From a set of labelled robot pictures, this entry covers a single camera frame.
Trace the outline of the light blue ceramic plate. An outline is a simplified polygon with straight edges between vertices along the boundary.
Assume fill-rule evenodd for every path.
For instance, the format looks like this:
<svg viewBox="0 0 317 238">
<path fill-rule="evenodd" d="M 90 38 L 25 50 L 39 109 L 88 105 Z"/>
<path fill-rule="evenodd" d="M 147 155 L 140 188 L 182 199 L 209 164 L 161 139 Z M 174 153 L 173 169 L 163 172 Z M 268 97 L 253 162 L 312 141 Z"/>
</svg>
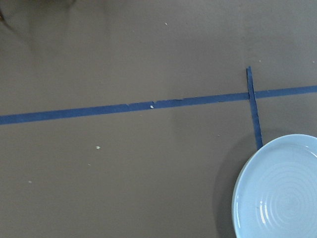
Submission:
<svg viewBox="0 0 317 238">
<path fill-rule="evenodd" d="M 290 134 L 259 149 L 243 166 L 231 204 L 238 238 L 317 235 L 317 139 Z"/>
</svg>

